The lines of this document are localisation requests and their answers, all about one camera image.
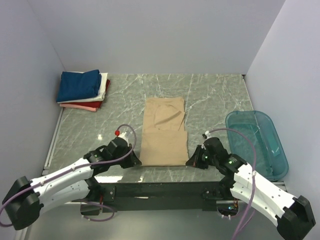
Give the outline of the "beige t shirt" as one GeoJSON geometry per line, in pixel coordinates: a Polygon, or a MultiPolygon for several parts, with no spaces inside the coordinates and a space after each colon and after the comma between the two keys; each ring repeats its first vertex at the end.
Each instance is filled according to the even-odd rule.
{"type": "Polygon", "coordinates": [[[139,159],[143,166],[183,166],[189,159],[182,97],[150,97],[144,106],[139,159]]]}

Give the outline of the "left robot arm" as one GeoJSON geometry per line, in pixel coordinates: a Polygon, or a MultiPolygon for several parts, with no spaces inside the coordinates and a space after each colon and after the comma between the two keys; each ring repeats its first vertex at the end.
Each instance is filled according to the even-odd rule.
{"type": "Polygon", "coordinates": [[[135,146],[126,137],[118,136],[61,170],[31,180],[25,176],[17,179],[0,208],[11,222],[1,223],[1,227],[22,230],[42,213],[66,202],[84,200],[90,203],[106,197],[106,191],[95,176],[115,165],[123,169],[140,165],[135,146]]]}

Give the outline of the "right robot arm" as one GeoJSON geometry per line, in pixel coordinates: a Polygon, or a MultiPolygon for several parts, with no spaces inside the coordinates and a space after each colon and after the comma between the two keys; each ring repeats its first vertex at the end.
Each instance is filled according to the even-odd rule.
{"type": "Polygon", "coordinates": [[[250,204],[267,217],[285,240],[302,240],[315,226],[311,204],[304,196],[295,197],[283,191],[236,154],[228,153],[217,137],[198,145],[187,166],[207,169],[213,166],[224,175],[216,190],[204,196],[214,200],[232,198],[250,204]]]}

